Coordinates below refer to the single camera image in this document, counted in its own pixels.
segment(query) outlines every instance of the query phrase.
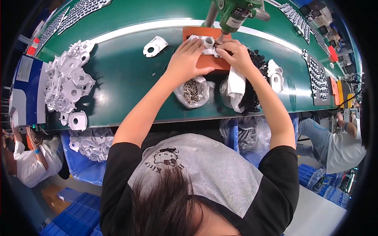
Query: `white shirt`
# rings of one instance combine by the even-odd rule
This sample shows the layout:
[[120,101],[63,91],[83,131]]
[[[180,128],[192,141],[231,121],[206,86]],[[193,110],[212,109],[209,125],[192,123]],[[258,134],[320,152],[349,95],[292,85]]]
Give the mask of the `white shirt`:
[[359,119],[353,120],[357,125],[357,137],[354,139],[347,132],[333,134],[328,145],[327,174],[338,173],[356,167],[365,157],[362,146]]
[[47,177],[57,174],[62,169],[62,162],[56,153],[52,153],[46,144],[39,145],[47,164],[47,170],[43,164],[37,160],[34,151],[25,151],[25,145],[15,142],[13,157],[17,162],[17,178],[23,184],[32,188]]

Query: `worker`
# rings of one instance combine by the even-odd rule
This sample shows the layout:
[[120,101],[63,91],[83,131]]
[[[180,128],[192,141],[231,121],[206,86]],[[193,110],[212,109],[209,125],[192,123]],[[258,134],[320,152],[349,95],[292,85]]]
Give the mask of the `worker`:
[[104,236],[280,235],[290,224],[299,197],[290,116],[244,45],[227,39],[216,47],[255,89],[271,129],[270,151],[257,169],[224,144],[197,134],[141,149],[172,91],[214,70],[196,68],[202,40],[186,40],[114,136],[102,183]]
[[12,153],[8,148],[5,149],[5,164],[8,172],[15,175],[29,188],[57,173],[63,179],[67,179],[70,174],[67,163],[63,165],[65,157],[60,138],[38,140],[30,127],[27,127],[26,130],[33,147],[33,150],[30,151],[25,151],[20,130],[13,127],[12,124],[15,150]]
[[321,162],[327,174],[343,172],[356,167],[364,158],[366,149],[362,145],[359,119],[346,122],[342,114],[336,115],[338,125],[344,132],[332,134],[310,118],[299,121],[298,133],[307,136],[312,146],[297,144],[297,154],[310,156]]

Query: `green conveyor belt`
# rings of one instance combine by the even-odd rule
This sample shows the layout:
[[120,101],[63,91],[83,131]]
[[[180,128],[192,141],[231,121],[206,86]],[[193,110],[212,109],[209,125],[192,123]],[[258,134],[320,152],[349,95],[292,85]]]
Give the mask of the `green conveyor belt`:
[[[67,6],[73,6],[76,2],[77,0],[73,0]],[[45,62],[52,61],[55,55],[61,55],[63,51],[68,50],[70,44],[78,40],[93,39],[131,25],[167,19],[204,20],[209,6],[210,1],[203,0],[181,2],[148,0],[143,3],[113,0],[110,5],[79,20],[61,35],[57,33],[53,35],[38,57]],[[313,35],[308,45],[277,7],[265,3],[265,10],[271,16],[270,21],[247,19],[243,26],[274,35],[300,49],[307,49],[333,74],[342,75],[337,65],[334,69],[329,67],[327,55],[317,44]],[[154,58],[146,58],[142,54],[143,47],[157,35],[165,38],[172,47],[166,48],[166,52],[161,52]],[[266,60],[274,59],[283,68],[284,91],[278,93],[278,96],[288,112],[335,107],[332,105],[333,101],[330,106],[313,105],[310,76],[300,54],[257,36],[236,32],[232,34],[232,37],[252,49],[258,49],[259,54],[265,55]],[[89,96],[82,97],[76,103],[76,111],[83,110],[87,114],[87,127],[119,125],[164,73],[164,66],[168,64],[173,48],[177,48],[181,42],[182,27],[174,27],[136,32],[96,45],[91,52],[89,62],[83,66],[85,72],[96,80],[96,85]],[[209,76],[209,79],[219,80],[216,76]],[[222,106],[217,92],[214,100],[196,109],[185,108],[172,93],[159,111],[155,122],[216,119],[235,115],[237,113],[232,109]],[[58,113],[50,113],[47,128],[69,128],[60,124],[59,117]]]

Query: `hand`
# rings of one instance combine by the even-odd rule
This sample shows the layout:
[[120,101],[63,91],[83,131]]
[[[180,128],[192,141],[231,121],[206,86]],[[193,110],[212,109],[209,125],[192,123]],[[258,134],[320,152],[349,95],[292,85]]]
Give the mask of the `hand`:
[[167,76],[162,76],[161,78],[177,88],[196,76],[210,73],[214,70],[213,67],[201,69],[195,67],[203,50],[204,46],[201,39],[186,40],[172,55],[165,72]]
[[13,125],[13,122],[11,123],[11,128],[12,128],[12,132],[20,132],[20,128],[19,127],[14,127]]
[[224,39],[222,42],[217,43],[215,44],[215,51],[245,77],[251,73],[251,68],[256,68],[252,63],[247,47],[238,40]]
[[342,121],[342,120],[344,120],[344,117],[342,116],[342,114],[340,112],[338,112],[336,114],[336,119],[338,119],[338,121]]

